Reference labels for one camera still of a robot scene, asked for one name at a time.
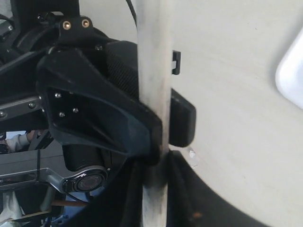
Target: person's hand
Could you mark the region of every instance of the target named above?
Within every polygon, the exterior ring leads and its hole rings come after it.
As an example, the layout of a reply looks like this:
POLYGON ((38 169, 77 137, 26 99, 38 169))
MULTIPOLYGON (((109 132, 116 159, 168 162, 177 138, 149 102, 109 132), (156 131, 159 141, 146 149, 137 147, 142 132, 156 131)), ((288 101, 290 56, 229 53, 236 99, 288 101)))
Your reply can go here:
POLYGON ((32 130, 31 132, 29 132, 27 134, 27 140, 28 140, 28 142, 31 142, 33 140, 34 133, 35 133, 35 130, 32 130))

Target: white wall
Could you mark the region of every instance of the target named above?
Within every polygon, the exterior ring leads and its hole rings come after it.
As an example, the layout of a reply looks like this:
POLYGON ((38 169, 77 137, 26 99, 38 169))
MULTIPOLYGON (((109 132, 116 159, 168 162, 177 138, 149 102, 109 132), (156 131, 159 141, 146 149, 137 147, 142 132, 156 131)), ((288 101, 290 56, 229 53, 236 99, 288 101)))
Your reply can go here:
MULTIPOLYGON (((109 36, 136 40, 124 0, 82 0, 109 36)), ((303 111, 275 87, 275 70, 303 27, 300 0, 176 0, 182 74, 194 103, 195 168, 218 194, 276 227, 303 225, 303 111)))

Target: screw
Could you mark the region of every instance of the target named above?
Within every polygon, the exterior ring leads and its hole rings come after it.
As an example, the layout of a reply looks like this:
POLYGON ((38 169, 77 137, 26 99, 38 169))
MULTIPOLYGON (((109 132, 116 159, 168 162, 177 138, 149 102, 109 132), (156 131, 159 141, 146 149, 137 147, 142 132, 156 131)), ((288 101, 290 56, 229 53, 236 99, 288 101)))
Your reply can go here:
POLYGON ((30 104, 28 104, 28 107, 29 107, 30 109, 35 109, 36 106, 37 106, 36 103, 30 103, 30 104))
POLYGON ((84 19, 84 20, 82 21, 82 26, 83 26, 84 28, 89 27, 89 20, 84 19))
POLYGON ((65 30, 70 30, 70 28, 71 28, 71 23, 70 23, 69 21, 64 21, 64 22, 63 22, 63 28, 64 28, 65 30))
POLYGON ((95 46, 95 50, 96 51, 102 51, 103 47, 100 44, 98 44, 98 45, 95 46))
POLYGON ((56 93, 56 94, 55 94, 55 97, 56 97, 56 98, 61 98, 62 95, 61 95, 60 93, 56 93))
POLYGON ((5 118, 7 116, 7 113, 4 111, 0 111, 0 118, 5 118))

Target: dirty white pole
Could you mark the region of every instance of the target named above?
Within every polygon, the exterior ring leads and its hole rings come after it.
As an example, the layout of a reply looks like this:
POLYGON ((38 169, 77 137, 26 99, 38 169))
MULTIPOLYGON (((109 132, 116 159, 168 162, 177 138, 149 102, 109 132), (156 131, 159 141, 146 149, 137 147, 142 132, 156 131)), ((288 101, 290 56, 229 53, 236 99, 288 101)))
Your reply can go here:
POLYGON ((169 151, 169 110, 172 62, 172 0, 137 0, 138 70, 140 101, 163 124, 161 163, 146 170, 143 186, 143 226, 165 227, 169 151))

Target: white pole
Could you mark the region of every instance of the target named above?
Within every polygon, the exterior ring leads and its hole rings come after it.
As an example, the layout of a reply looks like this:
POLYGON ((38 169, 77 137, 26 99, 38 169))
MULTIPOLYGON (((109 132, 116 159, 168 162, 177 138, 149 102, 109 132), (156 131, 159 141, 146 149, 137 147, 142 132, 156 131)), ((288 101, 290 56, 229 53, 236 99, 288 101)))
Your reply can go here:
POLYGON ((172 62, 172 0, 138 0, 138 71, 140 101, 162 120, 161 163, 146 171, 143 186, 143 226, 165 227, 169 151, 169 110, 172 62))

